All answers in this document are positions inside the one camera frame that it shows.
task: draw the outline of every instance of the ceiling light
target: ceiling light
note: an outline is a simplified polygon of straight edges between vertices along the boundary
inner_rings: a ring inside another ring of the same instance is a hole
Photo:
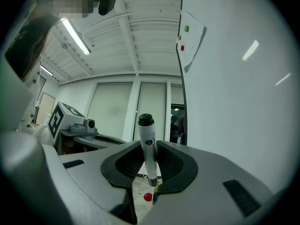
[[[71,25],[71,23],[68,21],[67,18],[61,19],[62,24],[65,26],[71,37],[74,39],[74,41],[77,43],[77,45],[80,47],[80,49],[83,51],[85,55],[90,54],[90,49],[87,47],[86,44],[82,41],[82,39],[78,36],[75,29]]]
[[[243,61],[247,61],[247,59],[254,53],[254,51],[257,49],[259,43],[255,40],[251,47],[248,49],[248,51],[245,53],[243,57]]]
[[[278,84],[280,84],[283,80],[287,79],[290,75],[291,75],[291,73],[289,73],[288,75],[286,75],[283,79],[281,79],[278,83],[276,83],[275,86],[277,86]]]
[[[51,73],[49,70],[47,70],[46,68],[44,68],[42,65],[41,65],[41,68],[42,68],[45,72],[47,72],[47,73],[49,73],[51,76],[53,76],[53,73]]]

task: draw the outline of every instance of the red ball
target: red ball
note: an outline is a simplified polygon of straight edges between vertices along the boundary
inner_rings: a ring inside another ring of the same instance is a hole
[[[152,201],[152,193],[146,193],[146,194],[144,195],[144,199],[145,199],[145,201],[147,201],[147,202],[151,202],[151,201]]]

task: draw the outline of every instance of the whiteboard marker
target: whiteboard marker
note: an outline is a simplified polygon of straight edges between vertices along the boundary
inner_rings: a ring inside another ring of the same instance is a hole
[[[139,116],[138,125],[142,152],[144,154],[148,175],[148,183],[150,186],[155,187],[158,184],[158,177],[156,165],[155,128],[151,114],[145,113]]]

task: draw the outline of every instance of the white corrugated ceiling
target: white corrugated ceiling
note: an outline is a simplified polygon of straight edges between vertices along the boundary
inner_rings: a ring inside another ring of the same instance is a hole
[[[117,0],[105,16],[95,8],[86,18],[71,19],[91,50],[87,56],[60,22],[51,32],[42,64],[60,84],[114,74],[180,75],[175,50],[180,3]]]

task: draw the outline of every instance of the long dark hair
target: long dark hair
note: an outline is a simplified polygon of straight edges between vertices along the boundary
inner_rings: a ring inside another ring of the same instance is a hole
[[[42,53],[49,31],[59,20],[45,15],[23,26],[5,54],[17,75],[24,81]]]

